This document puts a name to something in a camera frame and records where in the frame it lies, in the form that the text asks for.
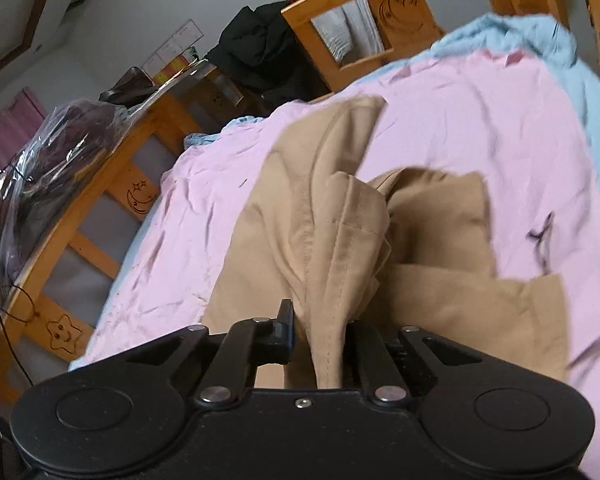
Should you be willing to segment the pink floral quilt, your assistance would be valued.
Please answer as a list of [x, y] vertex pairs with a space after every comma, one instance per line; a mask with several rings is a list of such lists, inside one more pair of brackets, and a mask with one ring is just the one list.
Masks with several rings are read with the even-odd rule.
[[163, 176], [129, 264], [85, 363], [287, 298], [298, 360], [263, 382], [337, 387], [347, 322], [415, 324], [580, 390], [600, 479], [600, 174], [526, 51], [403, 66], [225, 128]]

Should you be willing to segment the light blue bed sheet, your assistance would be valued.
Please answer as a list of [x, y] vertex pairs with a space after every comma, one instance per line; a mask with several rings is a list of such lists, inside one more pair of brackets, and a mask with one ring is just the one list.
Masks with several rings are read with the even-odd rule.
[[[405, 166], [482, 174], [498, 274], [560, 274], [572, 377], [600, 366], [600, 78], [570, 32], [547, 15], [486, 14], [346, 90], [362, 93], [387, 105], [360, 178]], [[162, 178], [81, 365], [201, 319], [266, 154], [309, 111], [291, 102], [267, 118], [236, 119], [183, 153]]]

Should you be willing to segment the tan khaki jacket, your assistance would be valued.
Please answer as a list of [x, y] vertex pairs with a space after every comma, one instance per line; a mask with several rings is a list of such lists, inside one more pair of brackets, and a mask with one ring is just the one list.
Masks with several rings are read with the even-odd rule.
[[340, 387], [352, 320], [387, 336], [416, 325], [565, 379], [562, 282], [496, 275], [480, 174], [406, 167], [358, 178], [384, 107], [379, 96], [339, 101], [280, 135], [238, 216], [204, 324], [225, 332], [290, 300], [297, 359], [266, 375], [273, 387]]

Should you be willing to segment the grey white striped cloth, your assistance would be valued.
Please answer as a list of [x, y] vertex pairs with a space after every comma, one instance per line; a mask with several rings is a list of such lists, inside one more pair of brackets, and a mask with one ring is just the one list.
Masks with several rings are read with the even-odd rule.
[[385, 51], [368, 0], [350, 0], [311, 23], [338, 66]]

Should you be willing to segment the dark brown bag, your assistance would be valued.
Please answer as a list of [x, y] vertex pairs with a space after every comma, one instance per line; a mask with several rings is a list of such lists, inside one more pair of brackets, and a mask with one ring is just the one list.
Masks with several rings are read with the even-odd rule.
[[132, 66], [108, 90], [99, 95], [99, 101], [131, 108], [145, 102], [158, 87], [139, 67]]

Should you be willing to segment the clear plastic bag of clothes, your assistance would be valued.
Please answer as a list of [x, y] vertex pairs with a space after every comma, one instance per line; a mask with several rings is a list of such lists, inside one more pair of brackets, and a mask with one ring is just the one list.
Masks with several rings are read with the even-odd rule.
[[140, 118], [80, 99], [54, 109], [0, 171], [0, 308], [61, 213]]

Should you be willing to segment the black clothes pile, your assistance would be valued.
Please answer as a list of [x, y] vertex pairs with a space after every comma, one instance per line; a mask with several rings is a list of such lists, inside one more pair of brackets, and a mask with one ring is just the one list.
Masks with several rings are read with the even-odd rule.
[[287, 0], [244, 6], [222, 30], [206, 59], [269, 108], [310, 102], [328, 87], [282, 11]]

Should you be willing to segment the wall paper chart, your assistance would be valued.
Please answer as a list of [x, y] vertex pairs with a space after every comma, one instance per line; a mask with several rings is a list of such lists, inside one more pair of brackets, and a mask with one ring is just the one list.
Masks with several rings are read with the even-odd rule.
[[145, 61], [140, 68], [155, 83], [169, 79], [199, 60], [195, 44], [204, 36], [193, 20], [188, 20]]

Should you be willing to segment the wooden bed frame rail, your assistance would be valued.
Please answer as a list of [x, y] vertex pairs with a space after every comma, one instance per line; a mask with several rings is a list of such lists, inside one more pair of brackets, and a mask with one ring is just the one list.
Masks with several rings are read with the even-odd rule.
[[[348, 1], [298, 0], [283, 10], [285, 20], [330, 92], [343, 89], [376, 68], [424, 50], [442, 36], [426, 0], [368, 0], [385, 49], [362, 60], [338, 65], [311, 21]], [[586, 2], [600, 56], [600, 0]], [[490, 3], [498, 14], [546, 11], [561, 23], [568, 21], [565, 0], [490, 0]], [[143, 102], [131, 117], [128, 134], [111, 154], [97, 155], [94, 164], [84, 172], [87, 177], [84, 185], [47, 228], [38, 248], [24, 264], [15, 287], [6, 295], [6, 309], [0, 313], [3, 324], [0, 328], [0, 408], [13, 406], [21, 394], [8, 378], [8, 371], [16, 362], [12, 350], [21, 338], [29, 339], [50, 356], [65, 362], [84, 355], [93, 333], [92, 326], [46, 296], [43, 288], [66, 249], [71, 249], [100, 274], [108, 278], [118, 276], [119, 263], [82, 233], [80, 226], [104, 196], [115, 200], [136, 220], [146, 218], [149, 208], [133, 204], [132, 187], [141, 185], [140, 195], [148, 202], [157, 199], [159, 189], [132, 158], [151, 138], [157, 139], [173, 155], [181, 154], [186, 133], [200, 127], [187, 105], [198, 103], [212, 107], [217, 96], [211, 87], [218, 80], [219, 71], [210, 70], [208, 75], [196, 80], [194, 77], [199, 72], [198, 64], [190, 64]]]

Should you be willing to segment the pink curtain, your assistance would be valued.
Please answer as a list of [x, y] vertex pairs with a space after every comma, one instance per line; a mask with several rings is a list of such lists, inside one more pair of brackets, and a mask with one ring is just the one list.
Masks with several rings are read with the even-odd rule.
[[22, 89], [1, 111], [0, 170], [32, 139], [45, 116], [41, 103], [28, 88]]

